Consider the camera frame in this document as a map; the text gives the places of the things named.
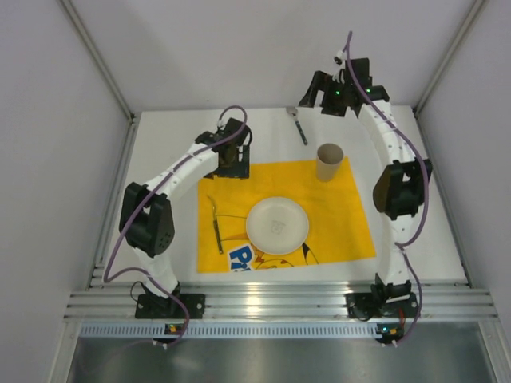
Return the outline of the fork with teal handle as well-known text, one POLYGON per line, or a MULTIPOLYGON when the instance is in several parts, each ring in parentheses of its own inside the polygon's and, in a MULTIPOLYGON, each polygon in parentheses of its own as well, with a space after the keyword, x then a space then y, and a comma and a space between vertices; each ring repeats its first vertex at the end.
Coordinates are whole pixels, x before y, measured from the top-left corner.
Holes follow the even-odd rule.
POLYGON ((222 241, 221 241, 221 237, 220 237, 220 227, 218 224, 218 219, 217 219, 217 214, 216 214, 216 202, 210 195, 207 195, 207 197, 212 205, 212 224, 213 224, 213 230, 215 232, 216 244, 217 244, 219 253, 222 255, 224 253, 224 249, 223 249, 223 245, 222 245, 222 241))

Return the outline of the spoon with teal handle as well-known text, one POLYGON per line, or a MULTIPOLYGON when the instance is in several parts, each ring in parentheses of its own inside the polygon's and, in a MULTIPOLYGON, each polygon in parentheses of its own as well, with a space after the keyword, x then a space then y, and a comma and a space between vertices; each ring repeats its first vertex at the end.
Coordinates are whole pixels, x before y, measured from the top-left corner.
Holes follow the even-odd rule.
POLYGON ((286 112, 293 119, 293 121, 295 123, 295 127, 297 128, 297 131, 299 132, 299 135, 300 135, 300 138, 301 138, 303 144, 305 146, 307 146, 308 145, 308 140, 307 140, 307 138, 305 136, 305 133, 303 131, 303 128, 302 128, 301 124, 299 123, 298 109, 296 107, 294 107, 294 106, 287 106, 286 107, 286 112))

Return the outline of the beige cup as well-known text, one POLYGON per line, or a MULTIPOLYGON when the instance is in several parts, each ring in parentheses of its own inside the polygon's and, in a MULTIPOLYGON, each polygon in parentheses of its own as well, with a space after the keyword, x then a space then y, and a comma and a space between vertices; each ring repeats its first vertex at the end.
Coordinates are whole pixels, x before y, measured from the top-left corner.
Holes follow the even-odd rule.
POLYGON ((343 159, 344 152, 337 144, 320 145, 316 152, 316 177, 318 180, 322 182, 333 180, 343 159))

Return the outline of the cream round plate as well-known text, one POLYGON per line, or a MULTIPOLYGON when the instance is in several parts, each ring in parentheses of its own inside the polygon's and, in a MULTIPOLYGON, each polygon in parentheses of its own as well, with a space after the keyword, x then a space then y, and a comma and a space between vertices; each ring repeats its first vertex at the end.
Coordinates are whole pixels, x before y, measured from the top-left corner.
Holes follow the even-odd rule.
POLYGON ((245 223, 251 244, 269 255, 288 255, 298 250, 309 233, 305 210, 294 200, 266 198, 248 212, 245 223))

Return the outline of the yellow cartoon cloth placemat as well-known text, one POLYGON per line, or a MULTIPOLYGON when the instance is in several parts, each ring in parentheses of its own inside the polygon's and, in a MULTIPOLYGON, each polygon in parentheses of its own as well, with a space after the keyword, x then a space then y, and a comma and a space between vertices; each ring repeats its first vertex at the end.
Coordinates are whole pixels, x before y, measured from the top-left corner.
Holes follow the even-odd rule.
POLYGON ((376 256, 348 159, 342 161, 335 178, 328 182, 317 179, 314 160, 253 164, 245 180, 202 179, 198 184, 198 204, 197 270, 201 274, 309 267, 376 256), (207 195, 216 202, 222 255, 216 244, 207 195), (271 197, 294 200, 309 219, 306 242, 288 255, 263 253, 251 244, 246 233, 248 212, 259 201, 271 197))

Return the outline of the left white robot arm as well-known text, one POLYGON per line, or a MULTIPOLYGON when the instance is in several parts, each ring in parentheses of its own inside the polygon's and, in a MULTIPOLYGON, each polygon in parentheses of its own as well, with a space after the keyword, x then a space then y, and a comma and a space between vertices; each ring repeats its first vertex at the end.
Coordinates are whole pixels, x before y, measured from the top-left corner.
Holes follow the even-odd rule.
POLYGON ((251 142, 251 129, 230 118, 215 132, 201 133, 160 175, 126 187, 119 231, 141 262, 148 294, 169 300, 179 286, 166 253, 176 233, 172 205, 204 178, 247 179, 251 142))

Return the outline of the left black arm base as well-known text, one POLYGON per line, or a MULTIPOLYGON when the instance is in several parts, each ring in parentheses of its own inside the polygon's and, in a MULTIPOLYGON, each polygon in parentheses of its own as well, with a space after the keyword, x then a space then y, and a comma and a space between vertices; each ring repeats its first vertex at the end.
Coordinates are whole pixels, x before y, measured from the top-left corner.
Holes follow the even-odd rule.
MULTIPOLYGON (((143 293, 137 298, 133 296, 132 284, 130 297, 136 303, 136 319, 185 319, 185 310, 171 298, 164 298, 151 292, 142 282, 138 282, 143 289, 143 293)), ((204 316, 206 307, 206 296, 204 294, 181 293, 180 286, 174 291, 176 297, 188 311, 191 319, 201 319, 204 316)))

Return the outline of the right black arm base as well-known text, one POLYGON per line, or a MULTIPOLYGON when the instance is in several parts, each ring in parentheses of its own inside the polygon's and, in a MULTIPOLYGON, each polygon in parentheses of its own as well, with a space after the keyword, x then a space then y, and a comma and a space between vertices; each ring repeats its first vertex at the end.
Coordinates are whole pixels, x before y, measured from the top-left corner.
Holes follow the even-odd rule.
POLYGON ((347 294, 346 304, 348 317, 362 322, 372 318, 412 318, 419 308, 410 280, 384 283, 378 274, 369 292, 347 294))

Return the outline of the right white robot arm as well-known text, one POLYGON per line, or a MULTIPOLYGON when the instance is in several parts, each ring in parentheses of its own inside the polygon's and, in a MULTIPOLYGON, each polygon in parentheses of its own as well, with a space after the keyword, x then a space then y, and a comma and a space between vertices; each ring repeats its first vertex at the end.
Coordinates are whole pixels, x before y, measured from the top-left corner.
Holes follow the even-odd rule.
POLYGON ((368 131, 382 164, 373 204, 382 217, 382 255, 368 293, 348 296, 350 317, 413 317, 418 301, 412 291, 409 261, 403 251, 420 234, 429 207, 430 160, 423 159, 398 130, 386 89, 376 85, 366 58, 334 59, 333 74, 316 71, 299 106, 318 105, 326 115, 343 117, 352 111, 368 131))

